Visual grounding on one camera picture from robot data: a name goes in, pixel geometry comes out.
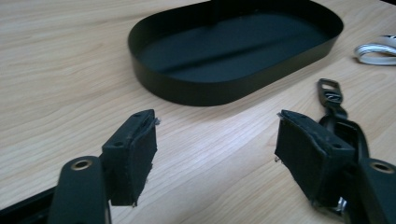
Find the black oval tray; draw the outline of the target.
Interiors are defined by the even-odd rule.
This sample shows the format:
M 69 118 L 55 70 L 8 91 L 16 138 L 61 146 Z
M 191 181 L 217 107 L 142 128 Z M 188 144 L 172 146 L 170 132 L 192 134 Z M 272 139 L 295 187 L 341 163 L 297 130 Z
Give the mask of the black oval tray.
M 322 59 L 343 29 L 313 0 L 207 0 L 139 21 L 128 47 L 138 81 L 156 96 L 225 105 Z

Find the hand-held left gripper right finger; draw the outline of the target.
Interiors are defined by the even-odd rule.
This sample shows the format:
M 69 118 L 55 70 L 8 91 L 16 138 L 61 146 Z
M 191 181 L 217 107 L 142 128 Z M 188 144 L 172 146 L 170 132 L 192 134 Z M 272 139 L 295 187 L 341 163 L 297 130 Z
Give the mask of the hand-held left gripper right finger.
M 275 154 L 310 202 L 336 206 L 354 148 L 306 115 L 282 110 L 279 117 Z

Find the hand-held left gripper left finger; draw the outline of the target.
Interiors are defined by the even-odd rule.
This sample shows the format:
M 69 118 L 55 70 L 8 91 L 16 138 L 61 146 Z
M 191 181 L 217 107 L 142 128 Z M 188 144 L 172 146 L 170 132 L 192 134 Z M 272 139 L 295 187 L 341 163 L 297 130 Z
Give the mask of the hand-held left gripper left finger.
M 136 206 L 157 152 L 153 109 L 129 117 L 102 146 L 106 196 L 115 206 Z

